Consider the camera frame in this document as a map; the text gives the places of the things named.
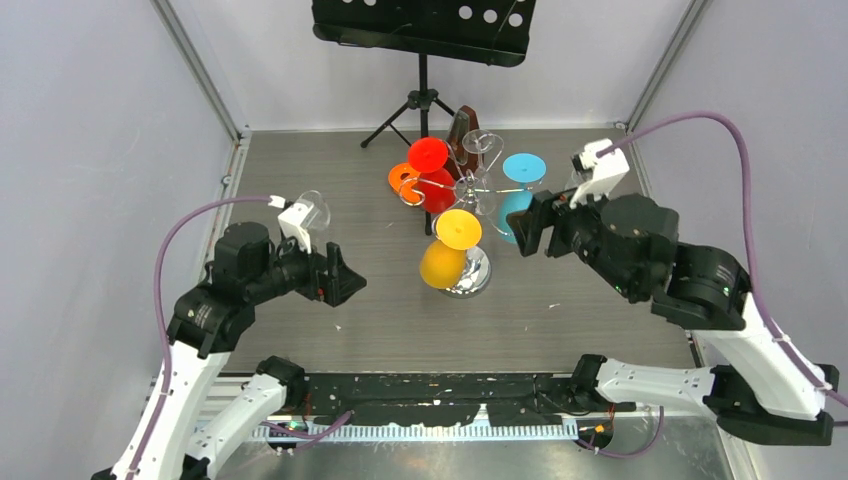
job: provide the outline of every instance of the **red cup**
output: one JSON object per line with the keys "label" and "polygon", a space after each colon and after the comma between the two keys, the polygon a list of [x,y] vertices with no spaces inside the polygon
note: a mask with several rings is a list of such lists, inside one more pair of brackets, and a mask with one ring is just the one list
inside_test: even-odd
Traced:
{"label": "red cup", "polygon": [[418,176],[417,189],[424,194],[424,203],[421,207],[430,213],[442,213],[456,202],[456,195],[452,188],[442,188],[421,180],[430,180],[446,187],[453,187],[454,181],[450,172],[440,168],[434,172],[422,173]]}
{"label": "red cup", "polygon": [[448,146],[435,137],[424,137],[409,147],[406,153],[409,166],[421,173],[432,173],[448,161]]}

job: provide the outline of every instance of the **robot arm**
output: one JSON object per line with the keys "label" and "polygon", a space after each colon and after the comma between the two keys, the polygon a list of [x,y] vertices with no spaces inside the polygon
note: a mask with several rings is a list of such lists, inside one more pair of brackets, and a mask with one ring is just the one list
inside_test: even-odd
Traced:
{"label": "robot arm", "polygon": [[[521,254],[536,253],[553,227],[547,256],[576,254],[630,303],[650,301],[652,313],[692,331],[729,365],[677,370],[585,355],[574,388],[595,407],[635,401],[699,412],[755,443],[829,445],[825,394],[766,330],[745,269],[723,250],[679,242],[677,212],[636,194],[610,199],[628,167],[620,150],[596,157],[609,145],[589,144],[574,157],[579,185],[536,193],[526,211],[508,217]],[[836,388],[834,367],[805,361]]]}
{"label": "robot arm", "polygon": [[[306,395],[304,372],[277,357],[262,362],[239,396],[200,432],[199,410],[242,333],[255,321],[255,307],[296,291],[336,307],[365,287],[366,281],[345,265],[341,250],[327,244],[317,253],[307,227],[318,208],[308,200],[273,197],[282,241],[271,242],[258,223],[230,225],[215,243],[207,278],[177,300],[167,333],[172,353],[171,390],[159,413],[138,468],[130,470],[136,448],[155,415],[154,396],[121,458],[92,479],[215,478],[249,432],[284,406],[299,405]],[[154,392],[161,390],[164,368]]]}

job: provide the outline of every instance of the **cable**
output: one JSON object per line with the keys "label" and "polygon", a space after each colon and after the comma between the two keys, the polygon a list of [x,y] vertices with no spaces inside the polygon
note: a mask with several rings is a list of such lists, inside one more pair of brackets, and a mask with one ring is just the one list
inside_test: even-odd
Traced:
{"label": "cable", "polygon": [[583,440],[578,438],[577,443],[580,444],[580,446],[582,446],[582,447],[588,448],[589,450],[593,450],[595,453],[597,453],[599,455],[603,455],[603,456],[609,457],[609,458],[625,459],[625,458],[641,457],[642,455],[648,453],[648,451],[650,451],[652,448],[654,448],[654,444],[656,444],[657,438],[659,438],[660,432],[662,431],[662,426],[663,426],[664,420],[665,420],[665,409],[663,407],[660,407],[660,416],[659,416],[659,420],[657,421],[657,430],[654,432],[654,438],[652,438],[651,441],[648,442],[647,445],[640,448],[639,450],[636,450],[633,453],[615,453],[615,452],[608,452],[608,451],[602,450],[600,448],[596,448],[594,445],[592,445],[592,442],[595,440],[595,434],[594,433],[592,434],[592,437],[589,439],[588,442],[583,441]]}
{"label": "cable", "polygon": [[[763,323],[766,326],[766,329],[771,333],[774,341],[780,346],[780,349],[786,353],[789,357],[789,360],[795,365],[796,368],[801,372],[802,375],[811,383],[814,387],[820,390],[824,390],[825,395],[833,398],[837,402],[841,403],[843,406],[848,407],[848,397],[841,395],[834,391],[830,384],[826,384],[825,382],[819,380],[816,374],[810,369],[801,356],[798,354],[798,351],[794,348],[792,343],[789,341],[788,336],[783,333],[783,330],[777,325],[777,322],[774,321],[768,309],[766,308],[765,299],[762,296],[762,288],[760,286],[760,269],[759,264],[757,262],[757,252],[754,249],[754,227],[753,227],[753,219],[751,218],[751,162],[748,157],[748,147],[745,145],[745,140],[742,138],[742,132],[739,131],[739,128],[733,124],[727,117],[721,115],[720,113],[710,112],[706,110],[696,110],[693,112],[681,113],[678,115],[673,115],[671,117],[666,118],[665,120],[661,120],[656,125],[650,126],[648,128],[639,130],[635,132],[633,135],[628,137],[624,137],[621,140],[614,142],[609,147],[599,151],[597,153],[597,157],[603,157],[604,155],[613,152],[614,150],[630,145],[634,141],[639,138],[644,137],[645,135],[659,130],[667,125],[671,125],[672,123],[682,122],[684,120],[690,120],[694,118],[707,118],[710,120],[715,120],[716,122],[722,124],[730,135],[733,137],[733,140],[736,142],[736,148],[739,150],[739,160],[742,163],[742,231],[745,238],[745,253],[748,257],[748,275],[751,279],[751,295],[754,297],[754,304],[757,306],[757,310],[759,310],[760,316],[763,319]],[[839,424],[838,426],[848,426],[848,422],[836,422]]]}
{"label": "cable", "polygon": [[171,346],[168,342],[168,333],[165,325],[165,313],[162,310],[162,264],[165,261],[165,252],[168,251],[168,246],[171,244],[171,240],[177,235],[177,232],[192,220],[194,217],[197,217],[201,213],[207,212],[214,208],[218,208],[222,205],[228,205],[231,203],[245,203],[245,202],[262,202],[268,203],[271,201],[270,196],[255,196],[255,197],[235,197],[228,198],[224,200],[218,200],[217,202],[212,202],[207,205],[204,205],[197,210],[189,213],[185,217],[181,218],[165,235],[165,240],[162,241],[162,246],[159,247],[159,254],[156,256],[156,266],[153,269],[153,304],[154,304],[154,313],[156,314],[156,327],[159,330],[159,342],[162,346],[162,389],[159,392],[159,398],[156,400],[156,406],[153,408],[153,413],[150,415],[150,420],[147,422],[147,427],[144,429],[144,433],[141,435],[141,440],[138,442],[138,448],[135,450],[135,455],[133,455],[132,461],[130,461],[129,472],[127,472],[126,480],[131,480],[133,476],[135,476],[135,472],[138,470],[138,464],[141,463],[141,458],[144,455],[144,450],[147,448],[147,444],[150,442],[150,437],[153,435],[153,429],[156,428],[156,422],[159,421],[159,417],[162,415],[162,409],[165,407],[165,400],[168,398],[169,392],[171,390],[171,376],[173,371],[173,365],[171,364]]}
{"label": "cable", "polygon": [[347,423],[348,420],[350,420],[350,416],[352,414],[353,414],[352,411],[348,411],[348,412],[343,413],[339,418],[336,419],[335,422],[333,422],[332,425],[329,426],[329,428],[327,428],[323,432],[316,434],[316,435],[310,435],[308,433],[296,432],[296,431],[293,431],[293,430],[289,430],[287,428],[283,428],[283,427],[281,427],[277,424],[271,423],[271,422],[262,422],[262,423],[260,423],[260,425],[262,425],[263,427],[268,427],[271,430],[274,430],[275,432],[284,433],[286,435],[290,435],[292,437],[300,438],[300,439],[303,439],[303,440],[310,440],[309,442],[304,443],[303,445],[299,445],[295,449],[295,452],[302,452],[306,449],[312,448],[313,446],[315,446],[316,443],[321,441],[321,439],[333,434],[333,432],[342,428],[344,426],[344,424]]}
{"label": "cable", "polygon": [[560,405],[560,404],[558,404],[558,403],[554,402],[553,400],[551,400],[551,399],[550,399],[550,397],[548,397],[547,395],[545,395],[545,394],[544,394],[544,393],[542,393],[542,392],[539,392],[539,396],[540,396],[540,397],[542,397],[542,398],[544,398],[546,402],[548,402],[548,403],[550,403],[551,405],[553,405],[553,406],[554,406],[554,408],[558,408],[558,409],[562,410],[563,412],[565,412],[565,413],[567,413],[567,414],[571,415],[572,417],[585,417],[586,415],[589,415],[590,413],[592,413],[592,412],[591,412],[591,410],[586,410],[586,411],[583,411],[583,412],[574,413],[574,412],[572,412],[570,409],[565,408],[565,407],[563,407],[562,405]]}

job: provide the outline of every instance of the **music stand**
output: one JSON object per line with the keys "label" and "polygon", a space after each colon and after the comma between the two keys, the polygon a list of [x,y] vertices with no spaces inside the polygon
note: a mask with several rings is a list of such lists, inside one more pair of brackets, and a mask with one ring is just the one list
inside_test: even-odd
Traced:
{"label": "music stand", "polygon": [[[429,136],[430,106],[455,112],[427,84],[427,56],[514,67],[524,61],[536,0],[312,0],[316,37],[343,46],[418,54],[418,90],[362,141],[368,144],[407,110],[420,110],[421,137]],[[430,215],[425,233],[430,235]]]}

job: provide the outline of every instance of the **glass base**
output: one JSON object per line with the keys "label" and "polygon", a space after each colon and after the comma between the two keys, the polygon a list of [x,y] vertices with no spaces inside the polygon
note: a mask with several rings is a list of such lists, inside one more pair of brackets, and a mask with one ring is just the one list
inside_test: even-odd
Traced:
{"label": "glass base", "polygon": [[482,292],[492,277],[489,256],[480,247],[471,247],[465,252],[465,270],[456,285],[440,290],[453,298],[471,298]]}

